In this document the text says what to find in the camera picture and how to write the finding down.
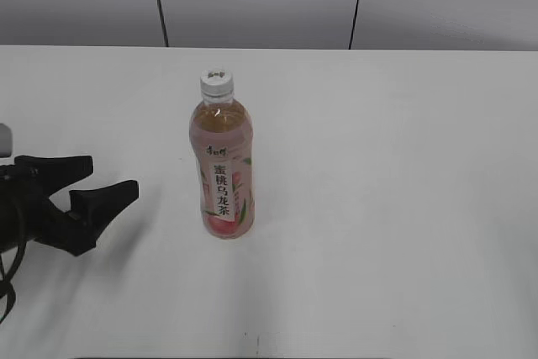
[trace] bottle label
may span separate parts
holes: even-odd
[[[235,220],[235,200],[232,191],[232,162],[212,162],[210,168],[214,212],[222,220],[233,221]]]
[[[242,150],[207,145],[198,154],[204,222],[232,235],[253,220],[251,145]]]

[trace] white table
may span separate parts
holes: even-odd
[[[255,127],[233,241],[187,136],[208,66]],[[0,356],[537,358],[537,80],[536,53],[0,47],[15,154],[140,182],[96,250],[29,245]]]

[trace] pink liquid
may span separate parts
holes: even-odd
[[[216,114],[200,114],[201,108],[202,104],[194,112],[189,134],[198,159],[203,223],[212,235],[236,238],[254,222],[251,120],[244,109],[238,117],[229,105],[222,105]],[[222,120],[226,114],[230,119]],[[233,129],[218,131],[229,127]]]

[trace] peach oolong tea bottle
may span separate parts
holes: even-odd
[[[234,99],[234,81],[223,69],[200,78],[203,101],[189,135],[198,161],[203,223],[222,239],[243,235],[254,221],[252,123]]]

